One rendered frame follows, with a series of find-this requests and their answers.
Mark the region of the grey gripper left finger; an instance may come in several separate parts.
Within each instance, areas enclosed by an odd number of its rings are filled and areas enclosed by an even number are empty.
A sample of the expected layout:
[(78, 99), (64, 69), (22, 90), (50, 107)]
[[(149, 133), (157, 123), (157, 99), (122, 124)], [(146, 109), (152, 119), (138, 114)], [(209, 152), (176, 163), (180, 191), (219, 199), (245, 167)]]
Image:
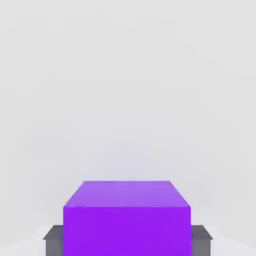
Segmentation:
[(11, 256), (63, 256), (63, 225), (40, 228), (28, 240), (15, 245)]

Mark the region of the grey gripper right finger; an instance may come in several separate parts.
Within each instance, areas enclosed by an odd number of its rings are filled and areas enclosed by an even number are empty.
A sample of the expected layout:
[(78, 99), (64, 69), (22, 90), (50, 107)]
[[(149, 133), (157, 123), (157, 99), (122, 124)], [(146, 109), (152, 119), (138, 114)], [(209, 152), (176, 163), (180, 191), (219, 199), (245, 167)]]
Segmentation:
[(204, 225), (193, 224), (191, 256), (245, 256), (245, 248), (214, 228), (208, 230)]

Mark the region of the small purple cube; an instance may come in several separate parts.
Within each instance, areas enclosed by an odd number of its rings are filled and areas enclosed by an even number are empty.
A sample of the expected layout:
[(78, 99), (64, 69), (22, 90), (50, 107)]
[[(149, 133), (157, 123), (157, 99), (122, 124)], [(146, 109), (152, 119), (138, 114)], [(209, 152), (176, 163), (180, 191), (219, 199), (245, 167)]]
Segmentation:
[(63, 256), (191, 250), (191, 207), (169, 181), (85, 181), (63, 207)]

